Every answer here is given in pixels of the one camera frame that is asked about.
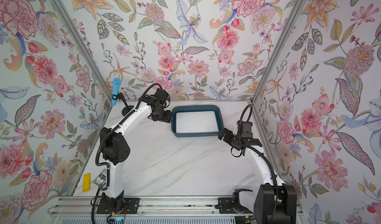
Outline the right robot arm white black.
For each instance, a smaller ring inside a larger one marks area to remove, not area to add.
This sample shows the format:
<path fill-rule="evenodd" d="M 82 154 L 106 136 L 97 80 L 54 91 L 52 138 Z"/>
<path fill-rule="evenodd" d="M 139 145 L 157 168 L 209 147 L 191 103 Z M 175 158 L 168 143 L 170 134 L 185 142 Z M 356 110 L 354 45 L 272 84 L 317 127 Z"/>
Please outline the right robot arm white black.
<path fill-rule="evenodd" d="M 244 119 L 246 112 L 253 113 L 253 105 L 247 105 L 241 113 L 233 131 L 224 128 L 218 139 L 227 143 L 231 150 L 239 151 L 237 158 L 243 156 L 259 175 L 258 193 L 253 211 L 257 224 L 295 224 L 297 216 L 296 189 L 286 184 L 276 173 L 259 139 L 254 138 L 253 123 L 250 117 Z"/>

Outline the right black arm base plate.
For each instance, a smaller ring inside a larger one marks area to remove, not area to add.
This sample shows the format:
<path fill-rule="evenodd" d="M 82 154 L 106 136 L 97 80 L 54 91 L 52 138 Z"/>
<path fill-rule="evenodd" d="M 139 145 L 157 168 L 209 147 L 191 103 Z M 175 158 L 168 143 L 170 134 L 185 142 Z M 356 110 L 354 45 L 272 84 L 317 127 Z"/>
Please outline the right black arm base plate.
<path fill-rule="evenodd" d="M 239 203 L 238 198 L 228 197 L 218 198 L 217 205 L 215 208 L 218 209 L 220 214 L 239 214 L 239 215 L 253 215 L 254 213 L 250 211 L 248 208 L 243 207 Z"/>

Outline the teal plastic storage box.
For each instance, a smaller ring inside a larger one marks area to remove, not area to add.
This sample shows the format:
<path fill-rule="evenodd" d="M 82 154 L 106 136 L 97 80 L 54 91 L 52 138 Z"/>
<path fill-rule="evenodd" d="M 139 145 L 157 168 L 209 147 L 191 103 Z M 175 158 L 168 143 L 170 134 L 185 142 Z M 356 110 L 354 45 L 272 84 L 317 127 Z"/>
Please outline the teal plastic storage box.
<path fill-rule="evenodd" d="M 171 131 L 178 137 L 217 136 L 224 128 L 216 105 L 177 106 L 172 109 Z"/>

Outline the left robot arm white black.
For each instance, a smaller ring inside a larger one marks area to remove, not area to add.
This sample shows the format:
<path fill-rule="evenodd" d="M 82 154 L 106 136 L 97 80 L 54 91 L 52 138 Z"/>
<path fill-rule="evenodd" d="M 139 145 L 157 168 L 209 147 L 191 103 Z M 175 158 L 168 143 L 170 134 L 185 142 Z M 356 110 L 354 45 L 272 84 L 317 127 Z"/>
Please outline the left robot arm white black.
<path fill-rule="evenodd" d="M 124 103 L 123 118 L 111 128 L 101 129 L 100 145 L 95 158 L 96 166 L 106 167 L 106 181 L 99 187 L 102 191 L 101 204 L 113 212 L 122 210 L 124 206 L 123 162 L 131 153 L 127 143 L 128 135 L 145 119 L 163 123 L 171 123 L 172 120 L 172 112 L 167 109 L 170 96 L 159 83 L 150 85 L 134 106 L 127 104 L 122 93 L 116 93 L 119 88 L 120 82 L 114 81 L 112 105 L 116 105 L 118 100 Z"/>

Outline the dark blue framed whiteboard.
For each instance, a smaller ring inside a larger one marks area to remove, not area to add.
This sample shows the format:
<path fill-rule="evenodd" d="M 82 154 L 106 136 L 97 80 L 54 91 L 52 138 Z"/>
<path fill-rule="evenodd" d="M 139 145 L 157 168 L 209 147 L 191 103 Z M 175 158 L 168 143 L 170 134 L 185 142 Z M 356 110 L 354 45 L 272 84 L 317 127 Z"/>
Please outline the dark blue framed whiteboard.
<path fill-rule="evenodd" d="M 181 112 L 175 116 L 176 133 L 218 132 L 218 123 L 213 111 Z"/>

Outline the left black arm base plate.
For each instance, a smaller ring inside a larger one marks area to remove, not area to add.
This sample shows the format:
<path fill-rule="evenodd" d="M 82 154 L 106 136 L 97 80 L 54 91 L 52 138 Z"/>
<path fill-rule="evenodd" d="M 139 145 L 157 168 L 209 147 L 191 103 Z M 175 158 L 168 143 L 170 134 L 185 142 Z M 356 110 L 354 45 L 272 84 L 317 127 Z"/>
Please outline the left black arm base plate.
<path fill-rule="evenodd" d="M 106 201 L 100 201 L 96 214 L 110 215 L 110 214 L 137 214 L 139 207 L 139 198 L 124 198 L 121 204 L 108 205 Z"/>

